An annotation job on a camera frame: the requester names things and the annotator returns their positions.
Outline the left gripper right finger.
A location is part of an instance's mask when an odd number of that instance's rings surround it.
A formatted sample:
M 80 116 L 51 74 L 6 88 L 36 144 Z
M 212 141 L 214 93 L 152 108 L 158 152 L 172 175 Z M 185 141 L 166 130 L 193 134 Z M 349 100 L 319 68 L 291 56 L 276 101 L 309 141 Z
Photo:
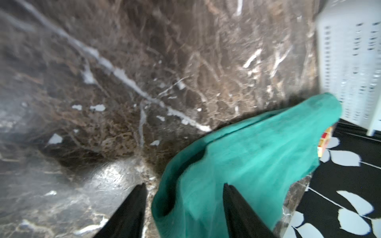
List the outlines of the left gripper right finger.
M 239 191 L 224 184 L 223 206 L 230 238 L 275 238 Z

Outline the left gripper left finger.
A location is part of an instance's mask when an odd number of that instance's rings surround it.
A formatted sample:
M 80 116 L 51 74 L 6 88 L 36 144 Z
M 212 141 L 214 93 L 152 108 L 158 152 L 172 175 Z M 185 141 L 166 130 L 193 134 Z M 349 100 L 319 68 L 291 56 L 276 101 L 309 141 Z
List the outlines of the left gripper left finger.
M 94 238 L 141 238 L 146 200 L 146 185 L 136 185 Z

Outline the green long pants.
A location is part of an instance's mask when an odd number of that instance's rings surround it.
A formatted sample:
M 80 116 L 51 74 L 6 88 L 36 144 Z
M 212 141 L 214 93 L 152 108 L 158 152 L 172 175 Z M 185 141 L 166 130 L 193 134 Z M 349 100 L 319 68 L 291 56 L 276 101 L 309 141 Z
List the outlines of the green long pants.
M 340 118 L 329 93 L 226 126 L 180 151 L 152 201 L 163 238 L 226 238 L 223 187 L 234 186 L 274 229 L 292 184 L 319 166 L 318 143 Z

